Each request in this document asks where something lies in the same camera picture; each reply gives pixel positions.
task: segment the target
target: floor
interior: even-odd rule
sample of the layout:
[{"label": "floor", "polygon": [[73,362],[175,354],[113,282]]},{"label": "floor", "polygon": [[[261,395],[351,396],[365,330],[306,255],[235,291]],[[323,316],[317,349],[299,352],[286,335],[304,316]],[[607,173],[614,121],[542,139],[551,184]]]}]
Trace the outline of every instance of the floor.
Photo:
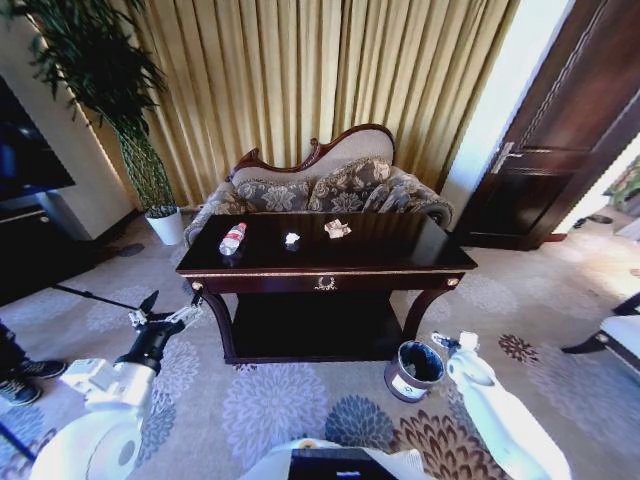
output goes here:
[{"label": "floor", "polygon": [[[162,245],[142,219],[113,246],[118,255],[65,284],[132,304],[160,289],[157,311],[188,301],[183,279],[173,272],[183,247]],[[426,341],[434,330],[477,332],[480,355],[564,451],[574,478],[637,478],[638,377],[608,352],[568,356],[558,347],[584,340],[613,306],[640,291],[640,278],[632,274],[640,268],[640,247],[613,236],[611,225],[588,222],[537,251],[469,253],[479,268],[430,307],[420,338]],[[400,318],[415,295],[392,295]],[[0,317],[33,358],[114,360],[134,338],[125,310],[54,290],[2,307]],[[438,478],[507,478],[450,380],[409,405],[387,390],[384,367],[228,366],[215,320],[206,312],[167,347],[131,478],[233,479],[272,446],[302,436],[384,450],[417,448]],[[45,395],[35,405],[0,405],[0,421],[35,451],[83,413],[80,395],[60,382],[41,384]],[[0,466],[2,479],[28,477],[28,464],[2,441]]]}]

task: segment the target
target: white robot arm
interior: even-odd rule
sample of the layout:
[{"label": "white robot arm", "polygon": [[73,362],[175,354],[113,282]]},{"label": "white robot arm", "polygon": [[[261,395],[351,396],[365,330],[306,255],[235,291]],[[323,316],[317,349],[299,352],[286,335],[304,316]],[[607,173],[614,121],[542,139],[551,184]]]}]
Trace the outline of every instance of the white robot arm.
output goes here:
[{"label": "white robot arm", "polygon": [[138,336],[114,366],[103,359],[77,360],[61,377],[85,395],[91,413],[71,422],[45,446],[31,480],[123,480],[133,471],[164,347],[186,328],[185,321],[201,303],[196,295],[191,305],[156,315],[150,311],[154,295],[145,300],[148,311],[141,307],[130,312]]},{"label": "white robot arm", "polygon": [[462,332],[456,341],[434,333],[432,339],[449,348],[447,374],[496,463],[516,480],[570,479],[562,451],[476,353],[478,336]]}]

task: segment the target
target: white plant pot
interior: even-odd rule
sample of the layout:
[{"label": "white plant pot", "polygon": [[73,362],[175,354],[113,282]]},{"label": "white plant pot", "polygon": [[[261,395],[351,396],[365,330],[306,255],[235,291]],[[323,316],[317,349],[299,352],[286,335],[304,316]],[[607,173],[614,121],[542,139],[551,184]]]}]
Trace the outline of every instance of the white plant pot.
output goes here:
[{"label": "white plant pot", "polygon": [[182,241],[184,227],[180,209],[168,217],[149,218],[146,215],[145,217],[165,245],[177,245]]}]

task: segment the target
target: brass drawer handle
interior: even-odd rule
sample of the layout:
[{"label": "brass drawer handle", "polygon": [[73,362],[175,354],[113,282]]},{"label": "brass drawer handle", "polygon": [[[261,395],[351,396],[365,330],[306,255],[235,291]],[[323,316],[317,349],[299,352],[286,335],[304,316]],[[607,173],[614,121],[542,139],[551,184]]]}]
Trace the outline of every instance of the brass drawer handle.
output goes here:
[{"label": "brass drawer handle", "polygon": [[318,279],[318,285],[316,285],[315,287],[313,287],[314,290],[322,290],[324,292],[328,292],[330,290],[337,290],[338,287],[336,287],[336,281],[333,277],[329,277],[329,283],[327,283],[325,285],[324,283],[324,277],[320,277]]}]

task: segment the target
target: wooden door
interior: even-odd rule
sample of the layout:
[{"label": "wooden door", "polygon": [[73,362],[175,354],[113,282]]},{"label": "wooden door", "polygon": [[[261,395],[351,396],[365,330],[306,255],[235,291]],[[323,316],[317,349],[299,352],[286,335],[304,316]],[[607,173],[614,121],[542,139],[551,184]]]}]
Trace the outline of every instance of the wooden door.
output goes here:
[{"label": "wooden door", "polygon": [[539,247],[640,130],[640,1],[578,0],[455,234]]}]

